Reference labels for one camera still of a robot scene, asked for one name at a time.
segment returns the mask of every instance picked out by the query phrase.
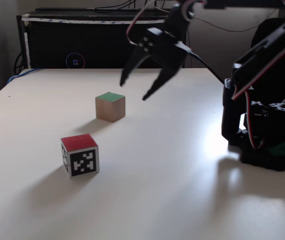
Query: blue cable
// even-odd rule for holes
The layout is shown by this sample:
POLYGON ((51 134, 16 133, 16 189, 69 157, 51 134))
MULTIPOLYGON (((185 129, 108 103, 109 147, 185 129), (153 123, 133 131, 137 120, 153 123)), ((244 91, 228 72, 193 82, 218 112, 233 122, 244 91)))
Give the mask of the blue cable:
POLYGON ((19 75, 16 75, 16 76, 12 76, 11 78, 9 78, 9 80, 8 80, 8 82, 7 82, 7 85, 8 85, 12 80, 14 80, 15 78, 20 78, 20 77, 26 76, 27 74, 30 74, 30 73, 32 73, 32 72, 34 72, 34 71, 37 71, 37 70, 40 70, 40 69, 42 69, 42 68, 35 68, 35 69, 32 69, 32 70, 26 71, 26 72, 24 72, 24 73, 22 73, 22 74, 19 74, 19 75))

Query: wooden cube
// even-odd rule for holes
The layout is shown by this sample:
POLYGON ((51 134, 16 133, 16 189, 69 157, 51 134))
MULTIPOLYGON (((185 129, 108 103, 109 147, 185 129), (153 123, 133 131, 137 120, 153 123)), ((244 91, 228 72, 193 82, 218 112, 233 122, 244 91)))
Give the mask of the wooden cube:
POLYGON ((96 118, 114 123, 126 116, 125 96, 107 92, 96 97, 96 118))
POLYGON ((62 138, 61 144, 70 178, 99 172, 98 145, 89 134, 62 138))

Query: table surface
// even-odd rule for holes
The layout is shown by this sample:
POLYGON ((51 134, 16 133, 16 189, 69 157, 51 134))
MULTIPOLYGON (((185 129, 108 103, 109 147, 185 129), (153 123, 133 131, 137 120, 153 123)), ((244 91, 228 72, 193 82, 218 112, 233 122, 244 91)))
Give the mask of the table surface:
POLYGON ((183 69, 41 70, 0 91, 0 240, 284 240, 285 172, 241 164, 221 136, 223 87, 183 69), (96 119, 95 97, 126 96, 96 119), (60 139, 90 133, 100 173, 69 179, 60 139))

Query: computer tower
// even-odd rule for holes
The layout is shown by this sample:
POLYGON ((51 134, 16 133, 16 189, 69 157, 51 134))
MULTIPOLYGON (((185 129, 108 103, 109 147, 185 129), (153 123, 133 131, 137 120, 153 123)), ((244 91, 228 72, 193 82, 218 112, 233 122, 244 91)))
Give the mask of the computer tower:
MULTIPOLYGON (((135 48, 126 30, 139 9, 98 13, 87 8, 38 8, 17 16, 25 68, 121 69, 135 48)), ((146 29, 162 28, 167 13, 147 9, 130 32, 138 42, 146 29)), ((151 59, 141 68, 160 68, 151 59)))

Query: circular light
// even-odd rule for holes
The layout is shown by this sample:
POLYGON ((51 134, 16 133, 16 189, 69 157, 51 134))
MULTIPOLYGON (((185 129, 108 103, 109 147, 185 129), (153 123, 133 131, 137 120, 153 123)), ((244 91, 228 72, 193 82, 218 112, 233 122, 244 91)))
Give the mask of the circular light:
POLYGON ((84 57, 76 52, 69 54, 66 58, 66 65, 69 69, 84 69, 85 64, 84 57))

